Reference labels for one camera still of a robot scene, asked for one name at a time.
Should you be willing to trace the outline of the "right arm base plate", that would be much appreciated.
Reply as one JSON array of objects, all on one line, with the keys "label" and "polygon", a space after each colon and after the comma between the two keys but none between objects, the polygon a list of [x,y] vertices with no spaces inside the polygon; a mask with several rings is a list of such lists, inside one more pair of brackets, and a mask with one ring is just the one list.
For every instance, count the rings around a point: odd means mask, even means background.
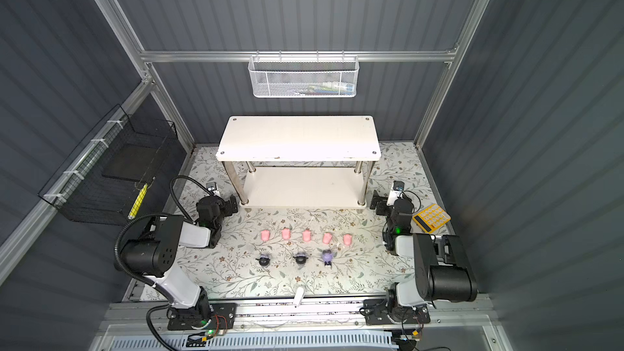
[{"label": "right arm base plate", "polygon": [[391,324],[423,326],[431,322],[426,305],[417,307],[396,305],[390,307],[385,298],[367,299],[358,311],[369,326]]}]

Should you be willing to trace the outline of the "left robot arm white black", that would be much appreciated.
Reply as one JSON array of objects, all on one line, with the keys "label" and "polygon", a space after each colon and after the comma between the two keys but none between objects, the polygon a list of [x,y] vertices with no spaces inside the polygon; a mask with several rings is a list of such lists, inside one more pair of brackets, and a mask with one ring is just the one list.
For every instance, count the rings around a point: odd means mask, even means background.
[{"label": "left robot arm white black", "polygon": [[176,263],[180,246],[214,249],[224,219],[238,212],[235,196],[225,200],[208,195],[196,204],[198,220],[191,224],[181,214],[148,214],[130,222],[146,219],[148,224],[136,239],[126,239],[130,226],[124,227],[114,245],[115,268],[155,289],[167,299],[170,320],[180,320],[184,328],[207,328],[216,315],[206,290],[182,271]]}]

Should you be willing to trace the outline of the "light purple toy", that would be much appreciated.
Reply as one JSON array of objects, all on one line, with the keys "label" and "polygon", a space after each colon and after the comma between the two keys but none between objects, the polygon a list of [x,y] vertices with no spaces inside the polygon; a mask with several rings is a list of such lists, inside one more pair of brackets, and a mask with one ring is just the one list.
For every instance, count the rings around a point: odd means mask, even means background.
[{"label": "light purple toy", "polygon": [[332,262],[334,260],[334,253],[332,250],[323,250],[321,253],[321,260],[323,265],[326,267],[332,267]]}]

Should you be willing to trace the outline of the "dark purple toy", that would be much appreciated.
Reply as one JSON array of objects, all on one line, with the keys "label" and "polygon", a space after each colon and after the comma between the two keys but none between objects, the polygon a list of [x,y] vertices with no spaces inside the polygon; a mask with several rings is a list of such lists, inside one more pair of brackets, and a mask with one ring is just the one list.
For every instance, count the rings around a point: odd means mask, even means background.
[{"label": "dark purple toy", "polygon": [[296,253],[292,258],[298,266],[304,266],[307,263],[309,256],[306,253],[300,252]]},{"label": "dark purple toy", "polygon": [[271,263],[270,257],[266,254],[261,254],[256,260],[261,267],[267,267]]}]

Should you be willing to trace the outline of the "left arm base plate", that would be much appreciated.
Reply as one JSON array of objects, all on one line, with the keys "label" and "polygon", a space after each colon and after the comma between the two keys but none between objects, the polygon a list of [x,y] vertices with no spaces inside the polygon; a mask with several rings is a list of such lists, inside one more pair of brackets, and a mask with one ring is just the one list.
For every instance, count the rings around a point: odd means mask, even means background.
[{"label": "left arm base plate", "polygon": [[233,328],[237,313],[235,303],[211,303],[207,310],[202,308],[167,310],[168,331],[229,330]]}]

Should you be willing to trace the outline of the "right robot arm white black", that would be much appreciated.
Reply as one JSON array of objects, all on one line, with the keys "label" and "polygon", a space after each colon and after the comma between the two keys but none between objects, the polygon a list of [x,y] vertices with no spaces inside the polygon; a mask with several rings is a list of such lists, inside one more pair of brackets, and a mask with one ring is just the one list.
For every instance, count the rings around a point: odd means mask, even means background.
[{"label": "right robot arm white black", "polygon": [[437,204],[422,207],[419,197],[393,190],[383,197],[373,193],[370,208],[385,217],[383,246],[398,258],[413,261],[407,279],[392,284],[385,299],[366,300],[362,314],[370,325],[429,323],[427,304],[436,301],[474,302],[477,280],[461,239],[440,235],[451,217]]}]

